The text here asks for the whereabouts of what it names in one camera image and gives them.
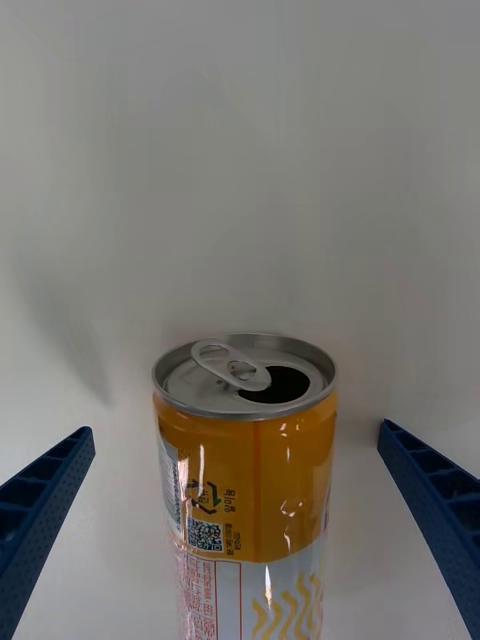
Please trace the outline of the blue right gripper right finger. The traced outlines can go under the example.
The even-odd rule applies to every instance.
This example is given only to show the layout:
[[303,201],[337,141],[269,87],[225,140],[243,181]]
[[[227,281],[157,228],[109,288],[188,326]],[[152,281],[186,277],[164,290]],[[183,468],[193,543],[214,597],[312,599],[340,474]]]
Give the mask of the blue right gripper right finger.
[[405,500],[473,639],[480,638],[479,480],[398,424],[377,451]]

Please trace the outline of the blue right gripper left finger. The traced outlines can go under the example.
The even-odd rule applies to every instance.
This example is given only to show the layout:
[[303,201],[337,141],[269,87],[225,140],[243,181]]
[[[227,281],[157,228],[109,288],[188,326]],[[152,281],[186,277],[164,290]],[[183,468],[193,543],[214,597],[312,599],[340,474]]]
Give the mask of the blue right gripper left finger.
[[95,457],[83,426],[0,489],[0,638],[11,639]]

